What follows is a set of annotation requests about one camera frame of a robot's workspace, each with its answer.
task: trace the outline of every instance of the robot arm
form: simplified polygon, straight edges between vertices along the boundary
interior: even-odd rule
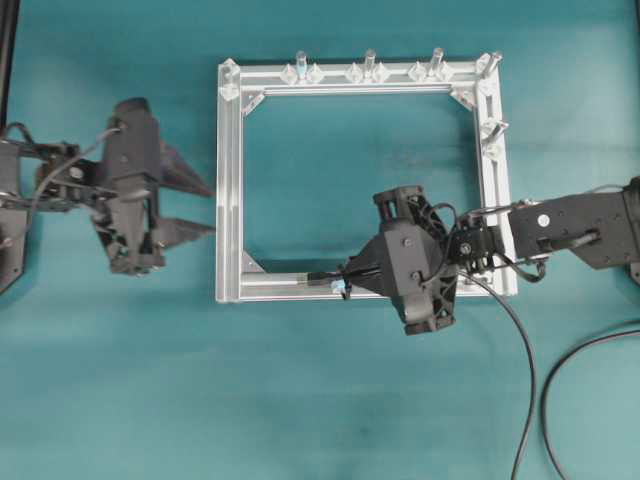
[[[23,142],[9,139],[12,128],[22,132]],[[118,104],[102,140],[102,159],[92,162],[82,158],[77,145],[37,144],[21,124],[4,129],[0,136],[0,292],[22,273],[26,234],[36,212],[86,207],[111,271],[127,275],[163,267],[164,250],[213,232],[207,225],[160,215],[163,187],[205,197],[212,192],[161,139],[146,99]],[[42,161],[33,198],[25,198],[20,189],[24,157]]]
[[[513,268],[527,281],[544,277],[551,253],[568,249],[595,269],[630,265],[640,284],[640,177],[622,191],[591,191],[539,203],[470,211],[447,231],[421,187],[399,187],[373,197],[379,233],[335,273],[310,274],[310,283],[344,282],[389,297],[405,333],[436,331],[454,323],[459,269],[468,274]],[[488,215],[508,214],[516,257],[506,256],[500,230]],[[519,265],[537,266],[537,274]]]

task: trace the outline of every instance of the aluminum frame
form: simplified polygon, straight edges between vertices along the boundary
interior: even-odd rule
[[[341,299],[330,286],[309,286],[306,273],[266,272],[243,243],[243,121],[267,97],[304,95],[354,95],[445,93],[473,114],[476,157],[483,207],[511,203],[502,118],[499,52],[477,60],[443,59],[436,48],[428,62],[390,62],[376,59],[368,50],[362,63],[310,65],[304,52],[286,65],[238,66],[227,59],[218,67],[218,166],[216,195],[216,301],[239,303],[272,300]],[[506,252],[514,255],[506,214],[488,217],[498,225]],[[485,275],[501,295],[515,295],[517,277],[511,269]],[[486,292],[461,279],[459,296],[484,296]],[[379,298],[354,288],[352,298]]]

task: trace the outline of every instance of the teal surface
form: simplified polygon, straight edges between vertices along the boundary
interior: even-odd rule
[[[227,57],[501,49],[513,196],[549,198],[639,173],[639,45],[631,0],[32,0],[10,116],[41,141],[88,145],[117,101],[145,95],[213,183]],[[247,245],[261,258],[354,252],[383,188],[422,183],[460,209],[478,195],[471,123],[447,98],[269,99],[247,136]],[[178,193],[162,208],[214,218],[212,202]],[[144,279],[108,273],[84,211],[39,218],[29,244],[28,273],[0,298],[2,479],[508,478],[528,372],[488,299],[405,338],[383,301],[216,305],[211,239]],[[546,373],[591,332],[637,318],[640,291],[563,253],[512,303]],[[640,344],[625,341],[558,378],[552,434],[572,478],[640,476],[639,370]],[[520,478],[553,478],[537,426]]]

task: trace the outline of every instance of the metal screw head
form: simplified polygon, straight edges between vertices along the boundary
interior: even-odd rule
[[[463,255],[469,255],[471,253],[471,245],[468,243],[463,243],[460,245],[460,253]]]
[[[84,178],[84,172],[78,167],[71,167],[69,169],[69,175],[76,180],[82,180]]]
[[[538,225],[540,225],[542,228],[548,227],[550,223],[551,219],[549,218],[549,215],[543,213],[538,217]]]

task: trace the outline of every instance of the screw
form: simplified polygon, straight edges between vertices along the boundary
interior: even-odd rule
[[[296,70],[300,80],[307,77],[307,54],[302,50],[296,53]]]
[[[364,78],[371,78],[376,65],[376,51],[372,48],[364,53]]]
[[[441,48],[436,48],[433,50],[433,55],[431,56],[431,61],[429,62],[429,72],[428,75],[433,77],[442,65],[442,57],[444,57],[444,50]]]
[[[550,223],[551,219],[549,218],[549,215],[543,213],[538,217],[538,225],[540,225],[542,228],[548,227]]]
[[[463,243],[460,245],[460,253],[463,255],[469,255],[471,253],[471,245],[468,243]]]
[[[75,178],[76,180],[82,180],[84,177],[84,172],[78,167],[71,167],[69,169],[69,175],[71,176],[71,178]]]
[[[502,60],[502,53],[493,52],[491,54],[491,58],[489,58],[489,62],[487,63],[487,66],[484,67],[484,70],[482,71],[482,74],[480,76],[483,79],[489,78],[491,74],[495,71],[495,69],[498,67],[498,63],[500,63],[500,60]]]
[[[495,122],[495,126],[493,127],[487,138],[484,138],[482,140],[482,146],[487,147],[488,145],[495,143],[502,135],[504,135],[504,132],[507,130],[507,128],[509,128],[509,124],[507,122],[497,120]]]

